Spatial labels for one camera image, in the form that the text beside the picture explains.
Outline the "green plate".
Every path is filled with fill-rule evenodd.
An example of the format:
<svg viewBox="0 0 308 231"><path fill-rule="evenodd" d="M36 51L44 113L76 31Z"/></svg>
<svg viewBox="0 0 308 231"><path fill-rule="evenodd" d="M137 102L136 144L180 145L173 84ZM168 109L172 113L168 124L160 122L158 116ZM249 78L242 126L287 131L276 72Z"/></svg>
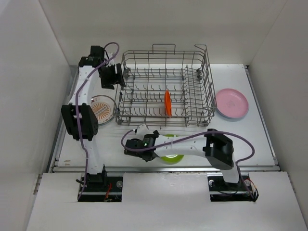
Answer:
<svg viewBox="0 0 308 231"><path fill-rule="evenodd" d="M168 155L168 156L162 156L160 157L160 159L164 164L174 165L180 162L183 159L183 157L184 155L173 154L173 155Z"/></svg>

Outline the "white plate floral pattern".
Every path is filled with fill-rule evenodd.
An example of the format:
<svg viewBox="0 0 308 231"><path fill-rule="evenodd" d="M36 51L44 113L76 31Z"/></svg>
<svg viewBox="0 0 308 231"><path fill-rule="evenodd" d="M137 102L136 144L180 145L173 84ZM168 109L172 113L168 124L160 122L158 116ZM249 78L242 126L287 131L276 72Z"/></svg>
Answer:
<svg viewBox="0 0 308 231"><path fill-rule="evenodd" d="M114 119L115 101L107 95L96 95L91 99L90 104L94 112L98 125L103 126Z"/></svg>

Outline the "orange plate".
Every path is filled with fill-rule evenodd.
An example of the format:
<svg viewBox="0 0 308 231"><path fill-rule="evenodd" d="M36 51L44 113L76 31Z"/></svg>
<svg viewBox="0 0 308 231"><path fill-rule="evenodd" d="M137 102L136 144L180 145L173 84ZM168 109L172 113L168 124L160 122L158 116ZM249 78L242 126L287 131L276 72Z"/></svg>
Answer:
<svg viewBox="0 0 308 231"><path fill-rule="evenodd" d="M166 115L171 117L172 116L172 103L171 103L171 94L169 90L165 91L164 105L165 105Z"/></svg>

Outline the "grey wire dish rack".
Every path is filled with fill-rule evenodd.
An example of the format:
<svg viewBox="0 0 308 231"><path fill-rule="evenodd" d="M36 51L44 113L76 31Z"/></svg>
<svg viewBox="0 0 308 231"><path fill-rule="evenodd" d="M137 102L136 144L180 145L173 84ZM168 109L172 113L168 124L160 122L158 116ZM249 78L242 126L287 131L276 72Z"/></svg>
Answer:
<svg viewBox="0 0 308 231"><path fill-rule="evenodd" d="M180 51L174 44L122 55L125 88L117 91L115 119L120 125L206 127L215 115L216 98L206 45ZM166 115L165 91L172 116Z"/></svg>

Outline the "pink plate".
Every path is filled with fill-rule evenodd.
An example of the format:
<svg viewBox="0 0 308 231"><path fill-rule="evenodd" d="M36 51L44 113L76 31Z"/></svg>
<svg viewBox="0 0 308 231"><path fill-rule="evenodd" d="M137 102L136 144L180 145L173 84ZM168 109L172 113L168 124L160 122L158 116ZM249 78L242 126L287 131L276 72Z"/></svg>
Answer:
<svg viewBox="0 0 308 231"><path fill-rule="evenodd" d="M235 89L221 89L216 93L217 109L230 117L240 117L245 111L249 111L249 103L246 97Z"/></svg>

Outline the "blue plate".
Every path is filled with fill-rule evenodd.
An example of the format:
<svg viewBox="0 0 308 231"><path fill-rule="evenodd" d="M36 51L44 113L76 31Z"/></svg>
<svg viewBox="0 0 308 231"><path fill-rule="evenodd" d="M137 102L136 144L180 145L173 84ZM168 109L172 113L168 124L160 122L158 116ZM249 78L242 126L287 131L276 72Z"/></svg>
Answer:
<svg viewBox="0 0 308 231"><path fill-rule="evenodd" d="M245 118L245 116L248 114L249 111L245 111L244 114L242 114L240 117L230 117L230 116L227 116L225 114L223 114L219 109L216 109L217 113L222 116L224 119L226 120L229 120L229 121L240 121L242 119Z"/></svg>

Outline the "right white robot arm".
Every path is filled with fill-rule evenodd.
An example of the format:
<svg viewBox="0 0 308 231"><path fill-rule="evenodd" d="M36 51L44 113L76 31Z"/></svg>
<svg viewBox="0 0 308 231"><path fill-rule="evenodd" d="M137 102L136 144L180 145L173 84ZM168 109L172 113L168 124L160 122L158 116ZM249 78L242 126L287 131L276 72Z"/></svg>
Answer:
<svg viewBox="0 0 308 231"><path fill-rule="evenodd" d="M170 155L190 155L207 159L211 167L221 171L223 184L233 190L240 185L240 176L233 157L233 141L223 133L208 129L206 132L191 136L169 137L157 130L145 134L141 127L134 130L137 138L121 140L124 154L135 156L144 161Z"/></svg>

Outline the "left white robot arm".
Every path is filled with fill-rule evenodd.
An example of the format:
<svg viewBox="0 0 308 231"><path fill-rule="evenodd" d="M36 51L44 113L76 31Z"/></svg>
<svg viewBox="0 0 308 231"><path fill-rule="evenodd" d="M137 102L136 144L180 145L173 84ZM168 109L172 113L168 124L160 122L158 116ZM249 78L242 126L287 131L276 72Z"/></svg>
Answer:
<svg viewBox="0 0 308 231"><path fill-rule="evenodd" d="M92 92L98 80L103 89L113 90L115 85L120 85L121 88L126 86L121 64L113 62L117 53L108 55L106 48L92 45L90 54L81 57L76 88L69 103L61 107L67 133L80 143L85 153L85 173L83 179L78 181L81 192L90 188L102 191L108 184L103 159L95 139L99 123L91 108Z"/></svg>

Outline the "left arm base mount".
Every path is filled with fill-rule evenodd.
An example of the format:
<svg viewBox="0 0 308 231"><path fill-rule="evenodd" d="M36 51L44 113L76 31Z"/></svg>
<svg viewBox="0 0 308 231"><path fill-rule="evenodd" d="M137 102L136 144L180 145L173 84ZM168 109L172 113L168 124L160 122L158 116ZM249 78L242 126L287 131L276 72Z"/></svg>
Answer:
<svg viewBox="0 0 308 231"><path fill-rule="evenodd" d="M85 186L84 178L76 179L79 184L78 202L122 202L123 175L109 175L103 168L96 175L87 173Z"/></svg>

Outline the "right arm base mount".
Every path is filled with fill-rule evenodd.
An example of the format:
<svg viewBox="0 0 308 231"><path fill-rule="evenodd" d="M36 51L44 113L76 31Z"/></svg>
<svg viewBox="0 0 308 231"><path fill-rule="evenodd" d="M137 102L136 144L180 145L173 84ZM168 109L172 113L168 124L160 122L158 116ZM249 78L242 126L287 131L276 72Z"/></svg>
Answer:
<svg viewBox="0 0 308 231"><path fill-rule="evenodd" d="M256 202L258 189L249 174L244 173L238 183L226 183L223 176L208 175L209 197L211 202Z"/></svg>

